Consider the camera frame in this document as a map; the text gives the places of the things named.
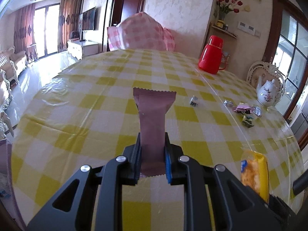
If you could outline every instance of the white cabinet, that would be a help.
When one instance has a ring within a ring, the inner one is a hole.
[[[93,41],[68,41],[67,51],[78,60],[85,56],[98,54],[98,43]]]

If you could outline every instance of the plastic table cover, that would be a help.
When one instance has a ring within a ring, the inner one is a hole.
[[[227,71],[200,71],[197,62],[174,52],[117,50],[87,57],[45,85],[18,124],[11,157],[25,223],[80,166],[102,166],[135,143],[140,125],[134,87],[177,92],[165,128],[170,142],[199,163],[224,164],[240,178],[244,149],[265,154],[270,193],[297,212],[303,193],[295,197],[292,183],[303,173],[303,161],[288,124],[275,108],[262,107],[255,126],[243,126],[223,101],[260,105],[256,90]],[[189,104],[193,95],[197,107]],[[124,230],[182,230],[183,192],[165,175],[124,186]]]

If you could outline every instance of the floral teapot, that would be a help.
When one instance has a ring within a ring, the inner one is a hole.
[[[275,105],[279,101],[278,88],[275,86],[275,79],[272,81],[266,81],[266,83],[262,85],[262,77],[259,77],[258,86],[257,86],[257,96],[258,101],[264,105],[265,107],[269,107]]]

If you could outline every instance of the wrapped candy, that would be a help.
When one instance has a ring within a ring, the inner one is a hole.
[[[236,113],[246,113],[246,114],[251,114],[253,109],[250,107],[247,103],[241,102],[235,110],[233,110]]]
[[[228,101],[228,100],[224,100],[224,104],[226,105],[226,107],[233,107],[234,103],[232,101]]]
[[[256,116],[260,116],[260,117],[262,116],[261,108],[259,106],[254,105],[252,109],[253,109],[253,113]]]
[[[246,126],[247,128],[251,128],[254,125],[252,124],[252,120],[254,119],[252,116],[249,116],[245,113],[242,113],[243,119],[242,119],[242,124]]]
[[[189,104],[190,104],[191,106],[195,107],[195,106],[198,105],[197,100],[198,100],[198,97],[193,96],[193,97],[190,99],[190,103],[189,103]]]

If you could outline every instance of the light switch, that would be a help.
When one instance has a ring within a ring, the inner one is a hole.
[[[250,26],[248,24],[245,24],[244,22],[238,22],[238,29],[246,32],[246,33],[249,33],[251,35],[255,35],[257,37],[260,37],[261,33],[259,31],[257,31],[257,34],[256,34],[256,29],[253,27],[253,26]]]

